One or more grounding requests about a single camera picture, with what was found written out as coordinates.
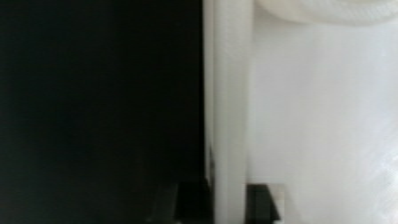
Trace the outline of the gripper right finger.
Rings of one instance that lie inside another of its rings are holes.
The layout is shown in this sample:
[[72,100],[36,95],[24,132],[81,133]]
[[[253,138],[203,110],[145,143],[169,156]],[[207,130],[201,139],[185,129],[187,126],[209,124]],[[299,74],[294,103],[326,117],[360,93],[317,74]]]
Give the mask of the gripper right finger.
[[246,224],[274,224],[281,220],[271,189],[267,185],[248,186]]

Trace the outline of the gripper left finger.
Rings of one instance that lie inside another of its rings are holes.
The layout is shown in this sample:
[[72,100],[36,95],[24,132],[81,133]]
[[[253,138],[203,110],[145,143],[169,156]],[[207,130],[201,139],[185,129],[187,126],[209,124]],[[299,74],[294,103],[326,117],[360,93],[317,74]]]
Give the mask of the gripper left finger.
[[178,185],[177,224],[214,224],[214,202],[207,182],[184,182]]

